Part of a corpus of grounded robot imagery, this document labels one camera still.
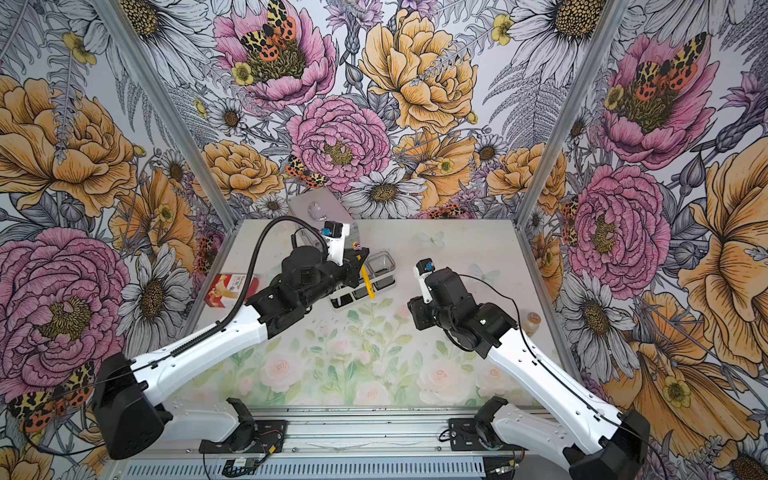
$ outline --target purple flower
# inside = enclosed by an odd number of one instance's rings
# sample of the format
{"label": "purple flower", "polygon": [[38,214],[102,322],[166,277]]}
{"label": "purple flower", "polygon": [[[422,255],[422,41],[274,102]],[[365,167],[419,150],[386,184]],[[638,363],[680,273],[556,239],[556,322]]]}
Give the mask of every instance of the purple flower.
{"label": "purple flower", "polygon": [[50,391],[87,361],[122,350],[128,284],[120,255],[85,232],[43,231],[0,247],[0,395]]}
{"label": "purple flower", "polygon": [[243,106],[255,114],[305,103],[328,93],[336,80],[336,47],[331,36],[320,34],[306,8],[299,13],[287,0],[284,4],[294,20],[296,38],[286,42],[279,53],[282,58],[272,61],[264,61],[240,43],[249,32],[262,31],[266,8],[259,15],[246,8],[244,18],[231,14],[231,18],[214,19],[216,49],[223,53],[219,66],[233,72],[232,83],[245,90]]}
{"label": "purple flower", "polygon": [[382,21],[381,0],[327,0],[328,26],[336,31],[339,27],[355,31],[362,27],[366,31]]}
{"label": "purple flower", "polygon": [[661,204],[656,179],[639,167],[598,167],[578,196],[578,245],[568,249],[574,272],[588,271],[620,300],[642,292],[669,250]]}
{"label": "purple flower", "polygon": [[437,15],[437,0],[402,0],[400,8],[405,8],[408,13],[418,12],[422,18],[433,18]]}
{"label": "purple flower", "polygon": [[389,163],[386,127],[373,110],[332,95],[317,98],[286,125],[293,154],[306,168],[328,177],[326,186],[347,192],[349,183]]}
{"label": "purple flower", "polygon": [[688,149],[715,112],[704,106],[712,95],[707,89],[719,64],[707,64],[710,37],[697,36],[696,40],[701,50],[687,69],[692,72],[689,78],[681,75],[670,81],[665,76],[658,80],[658,86],[647,88],[636,80],[638,67],[648,61],[664,65],[684,44],[659,43],[645,34],[637,37],[608,80],[610,90],[603,101],[604,110],[590,129],[591,142],[649,170],[666,167]]}

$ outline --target floral tablecloth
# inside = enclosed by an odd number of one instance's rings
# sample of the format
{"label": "floral tablecloth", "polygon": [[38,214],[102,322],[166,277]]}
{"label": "floral tablecloth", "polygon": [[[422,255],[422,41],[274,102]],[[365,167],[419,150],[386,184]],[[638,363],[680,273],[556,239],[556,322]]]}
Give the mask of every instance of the floral tablecloth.
{"label": "floral tablecloth", "polygon": [[[245,270],[265,220],[247,220],[224,266]],[[387,248],[397,265],[396,284],[375,300],[333,310],[327,300],[277,337],[242,350],[180,389],[174,400],[211,405],[227,397],[250,406],[480,406],[493,395],[518,406],[537,402],[511,377],[475,353],[453,346],[438,328],[419,332],[406,307],[418,294],[412,266],[431,257],[438,268],[481,277],[513,296],[521,315],[541,315],[512,223],[506,220],[359,220],[372,252]],[[287,229],[275,229],[257,264],[265,282],[290,251]],[[514,315],[508,300],[464,279],[479,303],[493,302]],[[548,326],[533,340],[557,359]]]}

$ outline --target metal frame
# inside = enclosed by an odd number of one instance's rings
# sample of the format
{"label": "metal frame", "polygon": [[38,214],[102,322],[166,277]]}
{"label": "metal frame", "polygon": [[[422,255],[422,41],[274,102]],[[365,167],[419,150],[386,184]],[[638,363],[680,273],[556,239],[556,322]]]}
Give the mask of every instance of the metal frame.
{"label": "metal frame", "polygon": [[565,141],[565,137],[568,135],[568,131],[578,115],[581,102],[592,85],[595,72],[611,50],[611,42],[616,36],[621,20],[624,18],[624,13],[629,8],[629,4],[630,0],[608,0],[603,8],[600,22],[595,27],[597,34],[593,37],[587,51],[587,56],[574,76],[573,84],[571,84],[571,88],[568,90],[568,96],[565,98],[565,103],[560,109],[558,119],[554,124],[554,128],[552,128],[552,132],[549,134],[544,152],[541,154],[541,161],[531,179],[531,186],[523,196],[523,204],[520,206],[515,217],[515,223],[518,228],[524,227],[528,222],[533,207],[544,190],[547,177],[549,177],[549,173],[552,172],[554,163],[558,159],[561,145]]}
{"label": "metal frame", "polygon": [[144,93],[152,102],[157,113],[160,115],[163,124],[170,132],[170,135],[176,141],[181,154],[187,160],[190,168],[200,182],[200,186],[205,190],[216,213],[224,225],[227,232],[234,230],[239,218],[227,204],[227,199],[221,193],[221,189],[216,185],[211,176],[208,166],[203,160],[203,156],[197,149],[192,138],[192,134],[187,129],[187,125],[181,119],[176,105],[170,99],[170,95],[165,88],[160,75],[157,74],[154,65],[147,58],[144,44],[136,36],[131,22],[125,16],[120,0],[99,0],[92,2],[98,16],[104,22],[104,26],[109,34],[118,44],[122,58],[127,60],[128,67],[133,71],[134,78],[141,84]]}

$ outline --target white daisy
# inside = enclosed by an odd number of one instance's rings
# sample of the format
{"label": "white daisy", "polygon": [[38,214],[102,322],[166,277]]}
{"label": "white daisy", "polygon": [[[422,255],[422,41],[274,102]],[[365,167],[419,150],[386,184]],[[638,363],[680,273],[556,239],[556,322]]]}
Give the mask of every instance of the white daisy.
{"label": "white daisy", "polygon": [[764,435],[757,440],[747,435],[736,444],[739,455],[726,468],[717,473],[717,480],[768,477],[768,442]]}
{"label": "white daisy", "polygon": [[226,15],[230,9],[234,9],[237,16],[242,18],[245,16],[246,5],[255,15],[261,13],[259,0],[213,0],[211,2],[216,16]]}
{"label": "white daisy", "polygon": [[640,368],[637,355],[621,335],[634,328],[634,321],[624,310],[611,307],[612,299],[611,288],[596,277],[587,272],[581,277],[567,273],[555,304],[583,368],[601,382],[618,378],[611,358],[629,378]]}
{"label": "white daisy", "polygon": [[561,87],[587,54],[605,0],[517,0],[508,31],[518,43],[513,65],[525,62],[525,76],[543,67],[542,79],[554,76]]}
{"label": "white daisy", "polygon": [[659,41],[672,38],[672,45],[688,41],[705,31],[722,32],[726,17],[741,23],[752,10],[753,0],[653,0],[645,6],[649,33],[659,32]]}
{"label": "white daisy", "polygon": [[253,204],[256,210],[266,218],[278,218],[289,213],[288,202],[277,194],[267,194],[259,197]]}
{"label": "white daisy", "polygon": [[500,156],[506,155],[508,151],[509,146],[500,135],[477,134],[475,153],[481,162],[498,161]]}
{"label": "white daisy", "polygon": [[208,108],[208,121],[229,136],[240,133],[245,126],[243,105],[232,98],[223,98]]}
{"label": "white daisy", "polygon": [[410,218],[422,208],[420,194],[427,189],[423,178],[403,180],[406,169],[390,167],[373,171],[368,177],[349,185],[352,190],[342,195],[341,204],[350,214],[360,218]]}
{"label": "white daisy", "polygon": [[[100,0],[60,0],[58,7],[69,18],[71,30],[83,37],[85,49],[96,55],[106,51],[115,77],[122,79],[126,62],[94,9],[96,1]],[[202,49],[216,46],[205,2],[120,0],[120,4],[165,81],[178,86],[204,79],[202,66],[209,59]]]}
{"label": "white daisy", "polygon": [[125,334],[128,358],[151,352],[173,342],[179,335],[182,312],[192,300],[189,271],[176,262],[176,249],[164,243],[154,264],[142,252],[136,262],[139,283],[123,288],[118,335]]}

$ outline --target black cable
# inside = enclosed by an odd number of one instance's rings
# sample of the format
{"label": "black cable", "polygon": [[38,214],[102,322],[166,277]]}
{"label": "black cable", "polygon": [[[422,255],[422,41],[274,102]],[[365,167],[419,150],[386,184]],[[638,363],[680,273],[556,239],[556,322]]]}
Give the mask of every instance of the black cable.
{"label": "black cable", "polygon": [[[261,235],[259,235],[259,240],[256,242],[256,246],[253,248],[253,254],[251,255],[250,262],[248,263],[248,271],[245,274],[245,285],[250,285],[250,280],[253,277],[253,270],[256,267],[256,259],[259,256],[259,251],[261,250],[261,244],[264,242],[264,238],[269,233],[270,230],[272,230],[272,227],[277,225],[280,222],[284,221],[290,221],[294,223],[298,223],[302,227],[305,227],[307,230],[312,232],[315,237],[320,241],[320,246],[323,248],[323,260],[325,260],[328,257],[328,245],[326,244],[325,239],[323,239],[323,236],[315,230],[312,225],[309,225],[304,220],[301,220],[300,218],[291,217],[288,215],[283,215],[281,217],[275,218],[271,220],[266,227],[264,227],[264,230],[261,231]],[[245,302],[245,297],[248,295],[248,289],[243,288],[240,291],[240,295],[237,296],[237,300],[235,301],[234,306],[232,307],[232,310],[225,316],[222,320],[219,320],[216,322],[216,326],[212,329],[208,329],[204,332],[202,332],[200,335],[194,337],[193,339],[185,342],[183,345],[177,347],[173,351],[170,352],[172,356],[177,356],[182,352],[187,351],[188,349],[192,348],[193,346],[197,345],[198,343],[204,341],[205,339],[209,339],[216,333],[219,333],[220,331],[224,330],[227,325],[232,321],[232,319],[237,315],[237,312],[240,310],[241,306]]]}
{"label": "black cable", "polygon": [[472,279],[474,279],[474,280],[477,280],[477,281],[479,281],[479,282],[483,282],[485,285],[487,285],[487,286],[488,286],[488,288],[490,288],[491,290],[493,290],[494,292],[496,292],[496,294],[497,294],[497,295],[499,295],[499,296],[501,296],[501,297],[504,297],[504,298],[506,298],[507,300],[511,300],[511,301],[512,301],[512,304],[513,304],[513,305],[515,305],[515,312],[517,312],[517,315],[518,315],[518,329],[520,330],[520,337],[523,339],[523,343],[525,344],[525,348],[526,348],[526,349],[527,349],[527,350],[530,352],[531,356],[532,356],[532,357],[533,357],[535,360],[537,360],[537,361],[538,361],[538,365],[540,365],[540,366],[544,367],[544,370],[546,370],[546,371],[547,371],[547,373],[549,373],[549,374],[550,374],[550,375],[551,375],[551,376],[552,376],[552,377],[553,377],[555,380],[557,380],[557,381],[558,381],[558,382],[559,382],[559,383],[560,383],[560,384],[561,384],[563,387],[565,387],[565,389],[566,389],[566,390],[568,390],[568,391],[569,391],[569,392],[570,392],[570,393],[571,393],[571,394],[572,394],[574,397],[576,397],[577,399],[581,400],[581,402],[582,402],[582,403],[584,403],[584,404],[587,406],[587,408],[588,408],[588,409],[590,409],[592,412],[594,412],[594,414],[595,414],[596,416],[600,417],[601,419],[605,420],[606,422],[610,423],[611,425],[613,425],[613,426],[616,426],[616,427],[618,427],[619,429],[622,429],[622,430],[624,430],[625,432],[627,432],[627,433],[631,434],[632,436],[634,436],[634,437],[637,437],[637,439],[639,439],[641,442],[643,442],[645,445],[647,445],[647,447],[648,447],[648,448],[649,448],[649,449],[650,449],[650,450],[651,450],[651,451],[654,453],[654,455],[656,455],[656,458],[658,458],[658,460],[659,460],[659,464],[661,465],[661,469],[662,469],[662,471],[664,472],[664,480],[669,480],[669,478],[667,477],[667,467],[665,467],[665,466],[664,466],[664,462],[663,462],[663,461],[662,461],[662,459],[661,459],[661,454],[660,454],[659,452],[657,452],[657,451],[656,451],[656,449],[655,449],[653,446],[651,446],[651,444],[650,444],[648,441],[646,441],[646,440],[645,440],[643,437],[639,436],[639,435],[638,435],[638,434],[637,434],[635,431],[633,431],[633,430],[630,430],[630,429],[628,429],[628,428],[626,428],[626,427],[624,427],[624,426],[622,426],[622,425],[620,425],[620,424],[618,424],[618,423],[616,423],[616,422],[613,422],[612,420],[608,419],[608,418],[607,418],[605,415],[603,415],[602,413],[598,412],[598,411],[597,411],[597,409],[596,409],[595,407],[593,407],[593,406],[592,406],[592,405],[591,405],[591,404],[590,404],[590,403],[589,403],[587,400],[585,400],[585,399],[584,399],[584,398],[582,398],[580,395],[578,395],[576,392],[574,392],[574,391],[573,391],[573,389],[572,389],[570,386],[566,385],[566,384],[565,384],[565,382],[563,382],[563,381],[560,379],[560,377],[558,377],[557,375],[555,375],[555,374],[554,374],[554,372],[552,372],[552,371],[551,371],[551,370],[550,370],[550,369],[549,369],[549,368],[548,368],[548,367],[547,367],[547,366],[544,364],[544,362],[542,362],[542,361],[541,361],[541,360],[540,360],[540,359],[539,359],[539,358],[536,356],[536,354],[533,352],[533,350],[531,349],[531,347],[528,345],[528,341],[527,341],[527,340],[526,340],[526,338],[525,338],[525,334],[523,334],[522,325],[520,324],[520,310],[518,310],[518,304],[517,304],[517,302],[515,302],[515,299],[511,298],[510,296],[506,296],[506,295],[504,295],[503,293],[500,293],[500,292],[499,292],[498,290],[496,290],[496,289],[495,289],[495,288],[494,288],[494,287],[493,287],[493,286],[492,286],[490,283],[488,283],[488,282],[484,281],[483,279],[479,279],[479,278],[477,278],[476,276],[472,276],[472,275],[465,275],[465,274],[463,274],[463,273],[459,273],[458,275],[459,275],[459,276],[466,276],[466,277],[468,277],[468,278],[472,278]]}

